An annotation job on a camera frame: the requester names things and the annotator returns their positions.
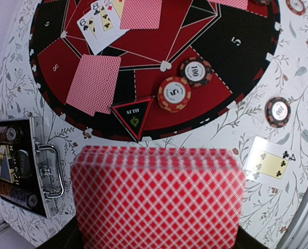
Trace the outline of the single red dealt card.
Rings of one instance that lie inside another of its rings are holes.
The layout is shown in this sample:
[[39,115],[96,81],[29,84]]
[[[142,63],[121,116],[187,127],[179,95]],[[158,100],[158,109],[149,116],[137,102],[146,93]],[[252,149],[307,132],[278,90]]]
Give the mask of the single red dealt card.
[[83,55],[66,103],[90,116],[110,114],[121,61],[121,57]]

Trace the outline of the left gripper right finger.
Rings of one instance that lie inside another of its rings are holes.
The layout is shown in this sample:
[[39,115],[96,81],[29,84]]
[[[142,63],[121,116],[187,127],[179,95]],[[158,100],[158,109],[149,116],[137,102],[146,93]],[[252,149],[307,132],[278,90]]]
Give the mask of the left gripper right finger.
[[238,249],[268,249],[243,228],[238,229]]

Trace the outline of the dark red chip stack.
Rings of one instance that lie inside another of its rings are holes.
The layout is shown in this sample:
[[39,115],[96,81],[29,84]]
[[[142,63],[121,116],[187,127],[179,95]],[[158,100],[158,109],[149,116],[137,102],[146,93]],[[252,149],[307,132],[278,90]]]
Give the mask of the dark red chip stack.
[[291,116],[291,107],[288,101],[280,96],[268,100],[264,110],[269,125],[274,128],[284,127]]

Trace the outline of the orange chips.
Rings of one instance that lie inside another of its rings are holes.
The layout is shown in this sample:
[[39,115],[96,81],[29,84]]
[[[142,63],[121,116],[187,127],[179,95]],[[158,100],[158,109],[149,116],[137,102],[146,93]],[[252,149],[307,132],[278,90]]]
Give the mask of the orange chips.
[[172,76],[166,78],[158,89],[160,107],[171,113],[184,109],[191,99],[191,87],[183,78]]

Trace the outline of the triangular all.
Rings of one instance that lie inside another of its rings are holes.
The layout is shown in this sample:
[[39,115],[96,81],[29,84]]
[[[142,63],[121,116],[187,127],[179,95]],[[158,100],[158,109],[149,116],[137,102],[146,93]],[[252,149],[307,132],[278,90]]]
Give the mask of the triangular all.
[[144,126],[154,100],[155,96],[147,96],[145,98],[113,104],[110,107],[111,112],[136,142],[142,139]]

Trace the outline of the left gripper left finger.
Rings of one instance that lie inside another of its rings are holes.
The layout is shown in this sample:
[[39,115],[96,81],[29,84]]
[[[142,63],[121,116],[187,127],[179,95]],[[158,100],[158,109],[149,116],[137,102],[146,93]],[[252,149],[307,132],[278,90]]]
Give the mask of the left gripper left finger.
[[83,248],[82,234],[77,220],[70,220],[56,235],[41,244],[39,248]]

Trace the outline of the four of clubs card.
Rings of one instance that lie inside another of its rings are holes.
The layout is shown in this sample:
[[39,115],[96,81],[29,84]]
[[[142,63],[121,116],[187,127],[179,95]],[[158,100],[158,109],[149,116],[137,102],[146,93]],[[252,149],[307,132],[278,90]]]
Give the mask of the four of clubs card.
[[292,149],[256,136],[243,169],[248,180],[284,189],[297,159],[298,155]]

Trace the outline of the red playing card deck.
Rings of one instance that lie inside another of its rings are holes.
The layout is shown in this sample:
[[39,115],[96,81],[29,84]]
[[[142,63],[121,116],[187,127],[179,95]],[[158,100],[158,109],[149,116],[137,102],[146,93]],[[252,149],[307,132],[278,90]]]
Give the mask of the red playing card deck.
[[71,165],[84,248],[233,248],[245,174],[225,149],[86,146]]

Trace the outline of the dark chips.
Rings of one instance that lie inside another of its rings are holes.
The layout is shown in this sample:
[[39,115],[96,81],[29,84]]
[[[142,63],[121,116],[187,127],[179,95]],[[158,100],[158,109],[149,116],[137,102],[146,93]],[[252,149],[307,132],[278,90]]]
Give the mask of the dark chips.
[[199,88],[207,85],[213,75],[210,63],[201,57],[191,57],[180,66],[180,77],[191,87]]
[[271,0],[253,0],[253,2],[254,2],[255,4],[265,6],[265,5],[270,4],[270,3],[271,3]]

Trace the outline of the orange chip stack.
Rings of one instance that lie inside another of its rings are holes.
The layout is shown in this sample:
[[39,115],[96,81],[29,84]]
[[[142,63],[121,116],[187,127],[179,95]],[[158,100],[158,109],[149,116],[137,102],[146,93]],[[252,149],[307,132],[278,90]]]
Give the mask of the orange chip stack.
[[306,7],[301,0],[286,0],[287,7],[296,15],[302,16],[306,12]]

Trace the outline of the eight of clubs card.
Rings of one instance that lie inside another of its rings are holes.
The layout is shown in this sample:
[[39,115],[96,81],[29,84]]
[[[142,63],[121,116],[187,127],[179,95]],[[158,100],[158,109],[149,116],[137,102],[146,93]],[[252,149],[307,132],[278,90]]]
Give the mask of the eight of clubs card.
[[95,1],[90,7],[98,42],[128,32],[128,29],[120,28],[121,19],[113,6],[107,7],[104,1]]

